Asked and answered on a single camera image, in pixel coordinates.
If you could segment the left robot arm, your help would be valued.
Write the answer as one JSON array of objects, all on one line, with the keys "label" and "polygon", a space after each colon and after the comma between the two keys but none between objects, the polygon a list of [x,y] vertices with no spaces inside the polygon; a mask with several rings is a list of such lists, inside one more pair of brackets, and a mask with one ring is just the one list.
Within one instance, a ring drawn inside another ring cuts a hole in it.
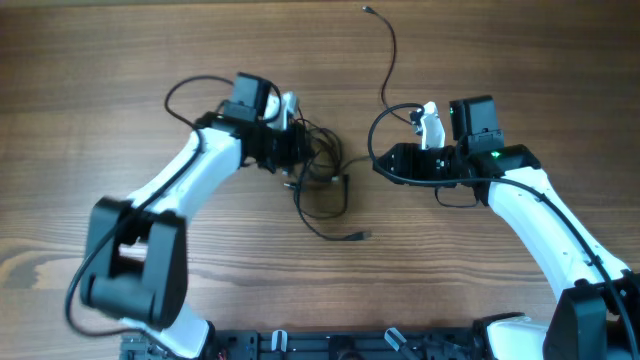
[{"label": "left robot arm", "polygon": [[185,123],[184,148],[124,200],[92,209],[84,260],[65,303],[123,323],[171,359],[226,359],[229,346],[186,302],[187,227],[215,190],[248,158],[271,173],[307,160],[306,131],[293,121],[299,99],[271,81],[238,73],[213,111]]}]

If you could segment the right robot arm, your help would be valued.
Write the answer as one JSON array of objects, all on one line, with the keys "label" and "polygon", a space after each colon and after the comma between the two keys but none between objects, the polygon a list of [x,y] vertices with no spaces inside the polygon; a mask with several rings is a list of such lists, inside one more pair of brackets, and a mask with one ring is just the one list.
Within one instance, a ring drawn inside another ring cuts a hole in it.
[{"label": "right robot arm", "polygon": [[455,350],[467,359],[638,358],[638,273],[589,233],[526,146],[505,144],[493,98],[450,102],[451,145],[434,103],[407,107],[420,142],[373,155],[373,170],[399,185],[471,188],[515,232],[556,298],[550,322],[517,312],[485,317]]}]

